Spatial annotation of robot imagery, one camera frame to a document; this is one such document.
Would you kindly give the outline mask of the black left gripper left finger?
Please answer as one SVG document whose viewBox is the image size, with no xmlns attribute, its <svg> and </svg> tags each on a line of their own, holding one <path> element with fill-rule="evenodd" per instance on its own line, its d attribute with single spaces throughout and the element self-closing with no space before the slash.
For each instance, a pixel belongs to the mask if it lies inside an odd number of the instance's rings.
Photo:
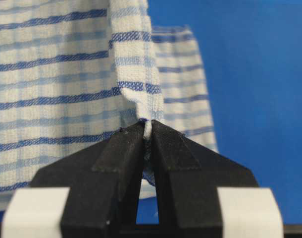
<svg viewBox="0 0 302 238">
<path fill-rule="evenodd" d="M 3 238 L 107 238 L 118 231 L 129 202 L 134 221 L 142 175 L 144 125 L 119 129 L 109 139 L 37 171 L 18 189 L 3 216 Z"/>
</svg>

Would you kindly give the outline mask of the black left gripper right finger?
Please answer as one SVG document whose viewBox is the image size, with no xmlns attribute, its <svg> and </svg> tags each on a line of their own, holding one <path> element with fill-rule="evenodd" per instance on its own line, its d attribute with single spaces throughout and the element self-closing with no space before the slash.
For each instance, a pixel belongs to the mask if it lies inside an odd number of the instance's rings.
<svg viewBox="0 0 302 238">
<path fill-rule="evenodd" d="M 178 238 L 281 238 L 269 188 L 250 169 L 152 121 L 159 223 Z"/>
</svg>

